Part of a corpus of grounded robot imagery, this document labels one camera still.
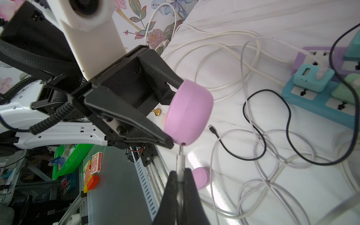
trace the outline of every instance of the camera lens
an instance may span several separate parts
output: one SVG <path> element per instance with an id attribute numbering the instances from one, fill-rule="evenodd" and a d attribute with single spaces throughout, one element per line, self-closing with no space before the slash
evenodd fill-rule
<path id="1" fill-rule="evenodd" d="M 91 15 L 99 7 L 99 0 L 70 0 L 73 10 L 85 15 Z"/>

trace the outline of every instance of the orange box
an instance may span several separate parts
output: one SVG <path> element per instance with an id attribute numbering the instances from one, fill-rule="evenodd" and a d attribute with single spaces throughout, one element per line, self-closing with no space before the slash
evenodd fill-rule
<path id="1" fill-rule="evenodd" d="M 86 184 L 88 190 L 93 190 L 100 181 L 99 175 L 92 175 Z"/>

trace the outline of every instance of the green basket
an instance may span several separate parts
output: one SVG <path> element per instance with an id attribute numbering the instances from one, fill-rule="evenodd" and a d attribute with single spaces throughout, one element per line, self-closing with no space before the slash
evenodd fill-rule
<path id="1" fill-rule="evenodd" d="M 57 180 L 59 176 L 73 173 L 93 146 L 93 144 L 78 144 L 75 150 L 71 153 L 70 157 L 66 160 L 63 167 L 61 167 L 61 170 L 58 169 L 58 165 L 54 164 L 53 180 Z M 61 156 L 64 151 L 65 146 L 60 145 L 60 147 L 56 149 L 54 158 Z"/>

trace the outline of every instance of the floral wallpaper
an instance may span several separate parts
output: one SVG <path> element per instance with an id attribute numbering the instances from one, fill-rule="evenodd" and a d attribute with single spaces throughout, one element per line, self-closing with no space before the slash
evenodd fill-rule
<path id="1" fill-rule="evenodd" d="M 155 49 L 165 40 L 171 41 L 171 35 L 178 25 L 182 24 L 189 15 L 198 0 L 114 0 L 115 8 L 113 20 L 119 32 L 126 51 L 130 51 L 138 45 L 144 44 L 146 28 L 149 26 L 147 45 Z M 0 0 L 0 17 L 10 20 L 25 0 Z M 155 9 L 162 3 L 170 3 L 170 6 L 162 6 L 155 14 L 153 21 L 149 21 Z M 164 47 L 159 47 L 157 52 L 161 54 Z M 28 74 L 0 62 L 0 94 L 7 92 L 14 84 L 24 79 Z"/>
<path id="2" fill-rule="evenodd" d="M 175 18 L 172 8 L 162 6 L 155 14 L 153 21 L 149 20 L 154 10 L 162 3 L 170 3 L 176 13 L 176 26 L 182 24 L 189 15 L 197 0 L 114 0 L 115 13 L 113 19 L 121 40 L 127 51 L 144 44 L 146 28 L 149 26 L 147 45 L 155 49 L 165 40 L 171 41 L 175 27 Z"/>

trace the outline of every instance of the black strap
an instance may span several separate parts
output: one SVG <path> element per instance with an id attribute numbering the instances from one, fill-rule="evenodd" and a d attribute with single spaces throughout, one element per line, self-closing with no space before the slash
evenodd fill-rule
<path id="1" fill-rule="evenodd" d="M 49 57 L 37 55 L 0 39 L 0 51 L 26 66 L 54 73 L 74 73 L 79 70 L 77 63 L 65 62 Z"/>

